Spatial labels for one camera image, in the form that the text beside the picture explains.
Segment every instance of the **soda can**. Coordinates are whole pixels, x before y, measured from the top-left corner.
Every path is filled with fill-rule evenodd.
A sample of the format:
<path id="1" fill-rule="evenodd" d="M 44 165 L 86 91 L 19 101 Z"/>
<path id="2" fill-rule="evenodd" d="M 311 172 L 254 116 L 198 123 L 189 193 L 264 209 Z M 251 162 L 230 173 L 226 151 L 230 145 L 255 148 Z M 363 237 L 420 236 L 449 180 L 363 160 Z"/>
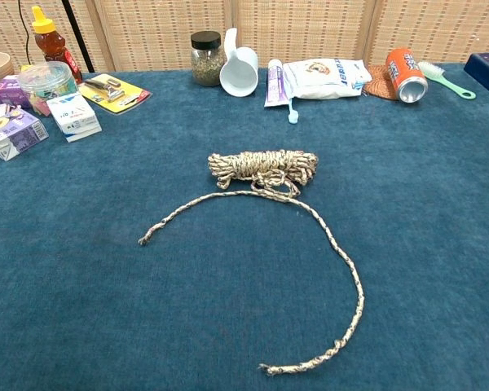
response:
<path id="1" fill-rule="evenodd" d="M 405 103 L 413 103 L 427 92 L 427 80 L 418 68 L 408 48 L 398 48 L 388 54 L 385 65 L 393 82 L 397 97 Z"/>

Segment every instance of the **white packet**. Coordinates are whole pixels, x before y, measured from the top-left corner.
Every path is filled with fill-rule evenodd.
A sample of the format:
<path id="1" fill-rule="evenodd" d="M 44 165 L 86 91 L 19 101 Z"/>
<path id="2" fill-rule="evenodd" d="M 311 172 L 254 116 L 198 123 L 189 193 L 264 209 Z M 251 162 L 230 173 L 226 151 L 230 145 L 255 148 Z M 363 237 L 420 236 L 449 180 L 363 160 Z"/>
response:
<path id="1" fill-rule="evenodd" d="M 293 96 L 300 99 L 359 96 L 372 80 L 361 59 L 307 59 L 286 63 L 283 69 Z"/>

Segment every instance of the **cable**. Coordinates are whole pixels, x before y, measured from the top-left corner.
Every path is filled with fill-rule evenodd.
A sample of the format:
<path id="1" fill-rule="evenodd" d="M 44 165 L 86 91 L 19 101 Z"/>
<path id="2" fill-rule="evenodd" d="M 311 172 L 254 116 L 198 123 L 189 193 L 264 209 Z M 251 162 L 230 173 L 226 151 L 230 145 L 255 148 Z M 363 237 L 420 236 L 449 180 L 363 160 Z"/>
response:
<path id="1" fill-rule="evenodd" d="M 31 64 L 31 59 L 29 58 L 29 31 L 25 27 L 24 17 L 22 16 L 22 6 L 20 5 L 20 0 L 18 0 L 18 13 L 20 14 L 20 19 L 22 20 L 22 25 L 24 26 L 25 34 L 27 39 L 25 40 L 25 55 L 27 56 L 27 62 Z"/>

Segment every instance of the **coiled rope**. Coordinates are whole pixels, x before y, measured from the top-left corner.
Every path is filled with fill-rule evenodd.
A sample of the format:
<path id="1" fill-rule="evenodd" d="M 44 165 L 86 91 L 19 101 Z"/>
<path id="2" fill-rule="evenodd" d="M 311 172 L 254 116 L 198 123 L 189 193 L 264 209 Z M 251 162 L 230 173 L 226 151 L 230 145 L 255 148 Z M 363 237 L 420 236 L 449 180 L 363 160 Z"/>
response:
<path id="1" fill-rule="evenodd" d="M 174 210 L 170 215 L 152 226 L 145 236 L 139 239 L 140 245 L 147 244 L 155 231 L 163 228 L 181 212 L 204 200 L 215 197 L 257 196 L 278 202 L 295 204 L 305 209 L 317 220 L 326 233 L 333 250 L 341 256 L 350 268 L 358 295 L 355 313 L 351 319 L 350 326 L 346 329 L 342 338 L 335 340 L 333 347 L 327 349 L 323 354 L 295 365 L 276 366 L 259 364 L 259 368 L 263 369 L 270 376 L 308 371 L 328 361 L 338 353 L 339 349 L 346 346 L 359 324 L 364 308 L 364 293 L 355 264 L 346 252 L 339 247 L 323 218 L 312 207 L 294 198 L 300 194 L 295 182 L 303 186 L 306 185 L 315 175 L 317 163 L 318 159 L 316 155 L 303 151 L 242 152 L 239 155 L 230 156 L 212 154 L 209 156 L 209 168 L 212 171 L 212 175 L 218 177 L 218 187 L 227 189 L 232 179 L 239 179 L 252 181 L 252 191 L 226 191 L 203 195 Z M 288 191 L 275 189 L 283 185 L 288 188 Z"/>

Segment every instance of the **honey bottle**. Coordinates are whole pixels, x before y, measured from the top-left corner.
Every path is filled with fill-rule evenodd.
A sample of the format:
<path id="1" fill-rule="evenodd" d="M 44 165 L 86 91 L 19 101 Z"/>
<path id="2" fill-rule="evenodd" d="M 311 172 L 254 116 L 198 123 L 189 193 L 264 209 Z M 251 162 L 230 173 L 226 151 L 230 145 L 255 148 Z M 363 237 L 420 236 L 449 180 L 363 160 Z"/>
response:
<path id="1" fill-rule="evenodd" d="M 82 72 L 74 60 L 71 53 L 65 47 L 65 38 L 56 31 L 55 23 L 52 19 L 47 19 L 43 15 L 40 6 L 33 7 L 34 14 L 34 41 L 42 49 L 46 61 L 62 61 L 66 63 L 73 73 L 77 84 L 82 82 Z"/>

